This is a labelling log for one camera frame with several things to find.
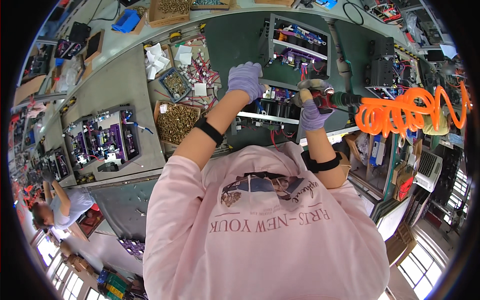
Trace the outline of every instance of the hair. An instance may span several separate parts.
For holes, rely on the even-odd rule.
[[[46,228],[50,227],[50,225],[45,224],[45,220],[40,215],[40,203],[38,203],[38,202],[33,203],[33,205],[32,205],[32,216],[33,216],[33,220],[34,220],[34,222],[35,222],[35,224],[38,228],[46,229]]]
[[[455,116],[457,120],[460,120],[460,116],[457,114],[457,112],[455,112]],[[453,122],[452,122],[452,125],[450,125],[450,130],[457,135],[461,135],[460,129]]]

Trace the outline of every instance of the orange coiled air hose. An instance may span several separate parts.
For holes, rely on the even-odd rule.
[[[458,128],[463,128],[467,120],[467,109],[470,111],[471,104],[468,98],[467,89],[460,82],[462,91],[462,114],[460,120],[455,116],[450,99],[445,89],[438,86],[435,90],[435,98],[420,87],[412,87],[403,95],[399,95],[395,100],[378,99],[378,98],[362,98],[362,105],[355,116],[355,122],[359,129],[363,132],[377,135],[380,132],[386,138],[390,132],[399,133],[402,138],[406,138],[407,129],[415,132],[417,129],[423,128],[423,117],[421,115],[430,115],[432,118],[433,129],[438,130],[440,122],[440,97],[443,96],[450,110],[452,121]],[[415,99],[421,99],[426,107],[416,106]],[[405,113],[405,122],[402,118],[402,111]]]

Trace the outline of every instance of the green workbench mat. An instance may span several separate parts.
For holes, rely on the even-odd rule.
[[[261,62],[258,50],[260,30],[264,26],[265,18],[270,19],[271,13],[298,20],[331,34],[327,22],[322,17],[301,12],[242,12],[212,18],[205,26],[205,37],[212,69],[219,73],[223,84],[217,94],[219,99],[227,91],[228,71],[231,67],[247,61]],[[336,65],[335,45],[331,46],[330,78],[327,81],[335,91],[345,91],[345,80],[338,73]],[[300,81],[300,72],[274,61],[269,67],[263,69],[263,78],[297,85]],[[347,120],[347,113],[336,111],[325,123],[325,130],[330,132],[343,129]],[[241,130],[237,135],[231,135],[228,131],[227,139],[236,151],[251,144],[272,145],[269,133],[266,129]],[[275,137],[276,143],[283,140],[283,135]]]
[[[384,36],[365,27],[340,20],[335,22],[335,31],[343,57],[350,65],[351,92],[364,97],[376,98],[365,88],[365,70],[366,66],[372,63],[369,54],[370,42]]]

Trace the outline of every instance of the pink sweatshirt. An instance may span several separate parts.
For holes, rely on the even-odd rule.
[[[148,205],[150,299],[379,298],[385,243],[355,189],[327,190],[300,146],[281,150],[249,146],[203,171],[169,159]],[[244,177],[262,171],[285,176]]]

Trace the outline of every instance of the black wire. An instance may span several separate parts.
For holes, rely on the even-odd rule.
[[[90,21],[88,21],[87,25],[90,24],[91,21],[96,21],[96,20],[104,20],[104,21],[113,21],[117,18],[117,15],[120,13],[120,0],[117,0],[118,2],[118,6],[117,6],[117,11],[115,12],[115,16],[112,18],[112,19],[105,19],[105,18],[98,18],[98,19],[94,19],[93,17],[95,16],[96,14],[96,11],[98,10],[98,8],[100,7],[100,4],[102,3],[102,0],[100,0],[100,2],[98,3],[96,9],[95,9],[95,12],[93,13],[92,15],[92,18],[90,19]]]
[[[353,6],[353,8],[359,13],[360,18],[361,18],[361,23],[357,23],[357,22],[353,21],[352,18],[350,18],[350,16],[348,15],[347,11],[345,10],[345,6],[346,6],[347,4],[350,4],[351,6]],[[402,18],[402,22],[400,22],[400,23],[396,23],[396,24],[385,23],[384,21],[378,19],[376,16],[372,15],[371,13],[368,13],[363,7],[359,6],[358,4],[352,3],[352,2],[350,2],[349,0],[347,0],[347,2],[345,2],[345,3],[343,3],[342,8],[343,8],[343,12],[344,12],[345,15],[347,16],[347,18],[348,18],[353,24],[360,25],[360,26],[362,26],[362,25],[364,24],[364,21],[365,21],[365,20],[363,19],[363,15],[362,15],[361,12],[359,11],[359,8],[360,8],[361,10],[363,10],[364,12],[366,12],[367,15],[369,15],[369,16],[372,17],[373,19],[375,19],[375,20],[377,20],[377,21],[379,21],[380,23],[385,24],[385,25],[393,25],[393,26],[395,26],[395,25],[399,25],[399,24],[401,24],[401,23],[403,22],[403,18]]]

